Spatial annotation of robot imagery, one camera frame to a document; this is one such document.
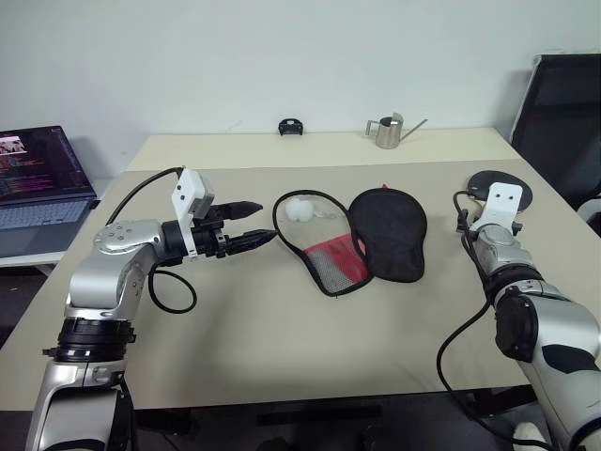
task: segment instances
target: black office chair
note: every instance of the black office chair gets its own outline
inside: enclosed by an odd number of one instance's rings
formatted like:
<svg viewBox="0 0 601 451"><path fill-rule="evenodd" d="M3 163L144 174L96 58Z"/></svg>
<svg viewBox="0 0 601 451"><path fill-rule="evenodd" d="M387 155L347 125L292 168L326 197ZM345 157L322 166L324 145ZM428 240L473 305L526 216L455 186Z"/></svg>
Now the black office chair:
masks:
<svg viewBox="0 0 601 451"><path fill-rule="evenodd" d="M535 63L511 145L577 210L601 194L601 54Z"/></svg>

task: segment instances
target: floor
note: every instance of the floor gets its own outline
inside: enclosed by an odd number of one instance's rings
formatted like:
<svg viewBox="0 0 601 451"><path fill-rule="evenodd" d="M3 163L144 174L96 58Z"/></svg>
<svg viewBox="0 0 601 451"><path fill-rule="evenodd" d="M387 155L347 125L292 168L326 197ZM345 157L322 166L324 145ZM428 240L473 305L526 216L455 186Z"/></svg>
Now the floor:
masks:
<svg viewBox="0 0 601 451"><path fill-rule="evenodd" d="M45 278L36 270L0 270L0 346ZM280 436L298 451L355 451L360 449L360 434L369 428L390 431L394 450L512 449L468 420L443 393L209 407L191 409L189 415L193 427L188 434L165 439L162 433L140 429L140 449L255 451L264 441ZM0 449L24 449L30 417L30 412L0 412ZM508 435L517 423L532 421L547 434L535 404L486 421Z"/></svg>

